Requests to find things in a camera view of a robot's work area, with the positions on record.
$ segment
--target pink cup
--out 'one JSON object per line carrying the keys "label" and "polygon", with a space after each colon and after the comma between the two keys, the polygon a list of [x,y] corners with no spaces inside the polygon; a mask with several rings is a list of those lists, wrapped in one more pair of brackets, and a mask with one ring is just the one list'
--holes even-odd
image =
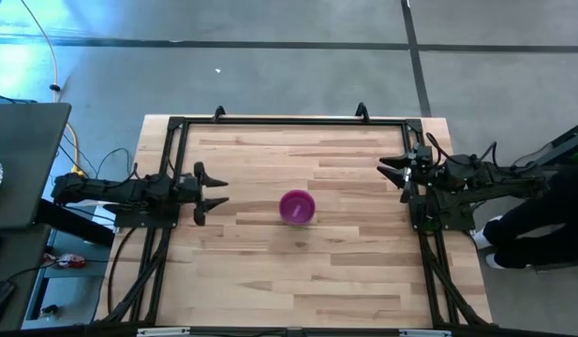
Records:
{"label": "pink cup", "polygon": [[292,190],[282,196],[278,209],[285,224],[304,226],[309,224],[314,217],[316,202],[309,193],[303,190]]}

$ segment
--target black pants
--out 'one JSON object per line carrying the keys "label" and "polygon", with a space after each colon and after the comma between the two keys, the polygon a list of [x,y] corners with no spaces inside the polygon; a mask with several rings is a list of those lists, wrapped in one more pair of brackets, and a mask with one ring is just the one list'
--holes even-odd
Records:
{"label": "black pants", "polygon": [[[495,262],[506,268],[578,260],[578,167],[559,172],[550,190],[486,224],[484,236],[498,248]],[[539,238],[518,236],[548,225],[565,224]]]}

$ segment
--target concrete floor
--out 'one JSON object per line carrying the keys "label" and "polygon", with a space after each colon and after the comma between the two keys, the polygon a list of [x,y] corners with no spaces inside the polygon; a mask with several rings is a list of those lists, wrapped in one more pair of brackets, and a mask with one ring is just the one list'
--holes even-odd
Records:
{"label": "concrete floor", "polygon": [[[399,0],[27,3],[55,37],[408,42]],[[420,43],[578,45],[578,0],[410,5]],[[0,38],[37,33],[19,1],[3,0]],[[70,122],[94,164],[114,148],[134,152],[147,113],[213,113],[223,105],[228,113],[350,115],[364,101],[372,115],[421,115],[409,51],[57,47],[56,53],[62,101],[72,104]],[[578,53],[420,57],[432,115],[448,119],[456,152],[479,152],[495,139],[499,163],[506,164],[578,124]],[[49,101],[51,82],[46,46],[0,44],[1,95]],[[115,155],[102,177],[125,177],[125,164],[123,154]],[[69,168],[60,155],[52,174]],[[483,206],[478,223],[514,202]],[[578,334],[578,268],[483,275],[497,324]],[[86,308],[87,320],[93,310]]]}

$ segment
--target wooden table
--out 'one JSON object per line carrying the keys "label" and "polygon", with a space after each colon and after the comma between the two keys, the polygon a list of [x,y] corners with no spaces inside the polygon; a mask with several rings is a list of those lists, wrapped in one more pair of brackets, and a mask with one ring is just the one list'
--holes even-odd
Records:
{"label": "wooden table", "polygon": [[[135,157],[141,175],[159,168],[169,117],[145,116]],[[422,124],[451,151],[445,119]],[[183,207],[170,241],[157,325],[431,327],[417,234],[400,192],[376,171],[379,157],[403,152],[400,130],[191,125],[188,136],[184,171],[204,162],[212,177],[230,184],[208,189],[206,196],[230,201],[209,213],[205,227],[194,226],[191,205]],[[314,197],[310,226],[280,221],[278,200],[290,189]],[[137,229],[123,249],[114,305],[137,277],[145,231]],[[116,236],[111,256],[124,233]],[[454,283],[491,321],[474,245],[455,232],[445,232],[445,243]],[[105,284],[96,318],[107,311]]]}

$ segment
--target yellow cable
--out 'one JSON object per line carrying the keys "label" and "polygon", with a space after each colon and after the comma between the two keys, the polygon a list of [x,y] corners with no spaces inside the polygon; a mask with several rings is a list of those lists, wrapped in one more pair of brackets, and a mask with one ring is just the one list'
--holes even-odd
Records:
{"label": "yellow cable", "polygon": [[[30,10],[30,7],[28,5],[26,5],[26,2],[24,0],[20,0],[20,1],[24,5],[24,7],[26,7],[28,14],[30,14],[30,16],[33,18],[33,20],[37,24],[38,29],[41,31],[41,34],[43,35],[43,37],[45,37],[45,41],[47,41],[47,44],[49,45],[49,49],[52,52],[52,60],[53,60],[53,84],[58,85],[57,84],[57,59],[55,58],[55,51],[53,51],[52,42],[49,40],[49,37],[47,36],[47,33],[45,33],[45,30],[43,30],[43,27],[41,26],[41,24],[38,23],[38,20],[35,17],[35,14],[33,13],[33,11]],[[57,103],[58,102],[57,94],[55,93],[55,90],[52,90],[52,91],[53,91],[53,103]],[[77,173],[79,175],[84,175],[84,172],[81,170],[80,165],[79,165],[79,163],[80,163],[79,162],[79,146],[78,146],[78,141],[76,138],[76,133],[74,132],[74,128],[72,128],[72,125],[70,125],[70,123],[68,123],[68,122],[66,122],[66,128],[68,129],[68,131],[70,131],[70,134],[72,135],[72,142],[74,143],[74,166],[72,167],[72,172]]]}

